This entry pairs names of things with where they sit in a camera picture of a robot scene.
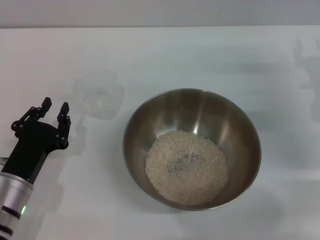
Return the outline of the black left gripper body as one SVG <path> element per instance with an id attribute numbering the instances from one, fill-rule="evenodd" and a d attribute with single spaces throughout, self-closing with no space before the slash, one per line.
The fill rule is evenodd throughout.
<path id="1" fill-rule="evenodd" d="M 30 184 L 34 184 L 47 156 L 69 145 L 68 121 L 60 122 L 57 128 L 40 121 L 15 121 L 11 129 L 18 142 L 1 171 Z"/>

